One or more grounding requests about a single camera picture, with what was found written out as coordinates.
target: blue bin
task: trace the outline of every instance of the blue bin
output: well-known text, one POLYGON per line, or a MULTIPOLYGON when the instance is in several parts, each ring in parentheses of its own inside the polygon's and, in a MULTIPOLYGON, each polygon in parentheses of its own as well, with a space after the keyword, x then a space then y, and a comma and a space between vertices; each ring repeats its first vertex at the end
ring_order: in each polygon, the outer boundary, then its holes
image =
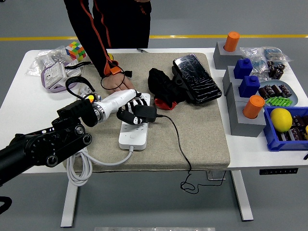
POLYGON ((308 107, 265 107, 264 108, 264 117, 266 121, 266 126, 263 129, 266 140, 268 142, 268 150, 271 152, 278 151, 301 151, 308 150, 308 141, 280 141, 277 137, 276 130, 273 126, 273 123, 270 119, 270 113, 275 108, 284 108, 287 109, 292 117, 293 116, 306 116, 308 115, 308 107))

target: black sleeve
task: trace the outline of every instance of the black sleeve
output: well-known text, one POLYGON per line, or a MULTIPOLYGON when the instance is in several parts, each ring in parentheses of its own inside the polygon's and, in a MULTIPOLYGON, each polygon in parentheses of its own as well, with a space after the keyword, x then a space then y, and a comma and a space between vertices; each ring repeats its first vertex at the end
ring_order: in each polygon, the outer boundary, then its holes
POLYGON ((110 60, 106 46, 105 38, 101 38, 97 28, 94 25, 93 17, 89 9, 88 0, 64 0, 69 20, 78 37, 81 45, 84 47, 94 66, 101 77, 111 74, 110 60))

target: black glove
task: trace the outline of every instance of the black glove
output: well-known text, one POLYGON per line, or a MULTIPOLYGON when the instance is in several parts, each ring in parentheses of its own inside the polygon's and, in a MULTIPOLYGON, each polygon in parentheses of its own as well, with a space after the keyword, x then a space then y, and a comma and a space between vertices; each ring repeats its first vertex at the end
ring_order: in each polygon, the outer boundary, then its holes
POLYGON ((163 71, 155 68, 149 71, 148 86, 150 92, 155 95, 154 98, 161 99, 170 108, 172 108, 172 103, 180 103, 186 100, 184 90, 170 80, 163 71))

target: white cable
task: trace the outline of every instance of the white cable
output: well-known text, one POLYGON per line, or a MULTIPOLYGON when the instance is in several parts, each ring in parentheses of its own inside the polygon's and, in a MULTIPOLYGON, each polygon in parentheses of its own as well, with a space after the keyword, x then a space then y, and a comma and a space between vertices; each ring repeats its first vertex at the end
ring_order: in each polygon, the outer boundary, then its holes
POLYGON ((84 148, 72 155, 66 162, 66 173, 68 180, 75 186, 82 186, 87 183, 88 179, 92 175, 92 162, 87 158, 88 150, 84 148), (74 162, 77 156, 82 158, 82 172, 78 176, 74 171, 74 162))
POLYGON ((127 161, 127 160, 130 158, 130 156, 132 155, 133 151, 134 151, 134 146, 130 146, 130 147, 129 147, 129 153, 128 153, 128 155, 127 155, 123 160, 121 160, 121 161, 119 161, 119 162, 116 162, 116 163, 104 163, 104 162, 101 162, 101 161, 99 161, 99 160, 93 158, 93 157, 90 156, 89 154, 86 154, 86 157, 89 158, 90 160, 92 160, 93 162, 99 164, 99 165, 104 165, 104 166, 116 166, 116 165, 120 165, 120 164, 124 163, 125 161, 127 161))
POLYGON ((95 162, 99 165, 104 165, 104 166, 120 165, 131 157, 133 151, 134 151, 134 147, 130 146, 129 153, 123 160, 116 162, 116 163, 104 163, 90 156, 87 148, 84 148, 80 150, 78 153, 72 155, 71 157, 67 159, 66 173, 67 173, 68 180, 75 186, 82 186, 85 183, 87 183, 88 179, 92 175, 92 169, 93 169, 92 162, 95 162), (77 156, 81 156, 82 158, 82 172, 79 176, 74 171, 74 162, 77 156))

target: yellow ball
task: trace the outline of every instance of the yellow ball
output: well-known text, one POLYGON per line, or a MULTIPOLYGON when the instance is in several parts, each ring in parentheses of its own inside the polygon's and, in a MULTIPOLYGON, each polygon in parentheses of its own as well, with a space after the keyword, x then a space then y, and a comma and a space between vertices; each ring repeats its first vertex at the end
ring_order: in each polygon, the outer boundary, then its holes
POLYGON ((274 128, 279 132, 286 132, 292 126, 291 113, 284 108, 275 108, 272 110, 270 118, 274 128))

